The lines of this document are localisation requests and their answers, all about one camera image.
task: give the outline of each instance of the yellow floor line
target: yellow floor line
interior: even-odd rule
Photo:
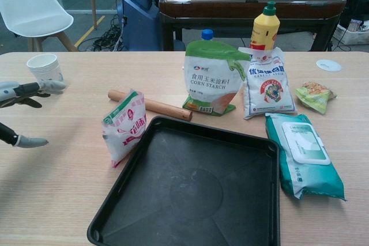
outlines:
[[[105,16],[101,16],[100,18],[99,18],[99,20],[96,22],[97,23],[97,25],[99,25],[100,24],[100,22],[102,22],[102,20],[105,18]],[[88,35],[90,35],[91,34],[91,32],[93,31],[93,25],[91,26],[91,28],[90,29],[88,29],[88,31],[83,35],[83,36],[81,36],[80,37],[80,39],[79,40],[77,40],[77,42],[74,44],[74,46],[75,47],[78,47],[81,43],[82,43],[82,41],[84,41],[87,37],[88,37]]]

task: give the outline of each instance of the yellow bottle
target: yellow bottle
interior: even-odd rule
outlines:
[[[280,21],[276,16],[274,1],[269,1],[263,13],[254,20],[251,34],[250,48],[259,50],[272,50],[276,40]]]

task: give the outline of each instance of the chair leg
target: chair leg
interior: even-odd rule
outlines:
[[[77,52],[78,49],[77,47],[75,47],[73,45],[73,43],[71,43],[71,41],[69,40],[69,38],[67,37],[67,35],[64,32],[60,32],[55,34],[56,37],[58,37],[58,39],[61,41],[61,43],[65,46],[65,48],[67,48],[68,51],[70,52]]]
[[[28,38],[28,52],[33,52],[33,38],[32,37],[29,37]]]
[[[42,41],[43,41],[43,38],[42,37],[36,37],[34,39],[36,40],[36,49],[37,49],[37,52],[43,52],[43,50],[42,50]]]

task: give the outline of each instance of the green and white bag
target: green and white bag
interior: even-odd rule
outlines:
[[[282,188],[298,199],[318,194],[345,200],[344,185],[307,116],[265,116],[268,137],[280,145]]]
[[[193,41],[186,49],[184,80],[189,93],[183,107],[220,116],[246,78],[249,54],[217,41]]]

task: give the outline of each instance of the robotic hand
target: robotic hand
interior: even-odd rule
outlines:
[[[33,108],[41,108],[42,105],[32,96],[49,97],[50,94],[59,93],[65,88],[65,84],[59,81],[46,80],[20,85],[18,82],[0,82],[0,108],[10,107],[14,104],[25,104]],[[13,146],[22,148],[39,147],[48,144],[44,138],[28,138],[17,135],[11,128],[0,123],[0,139]]]

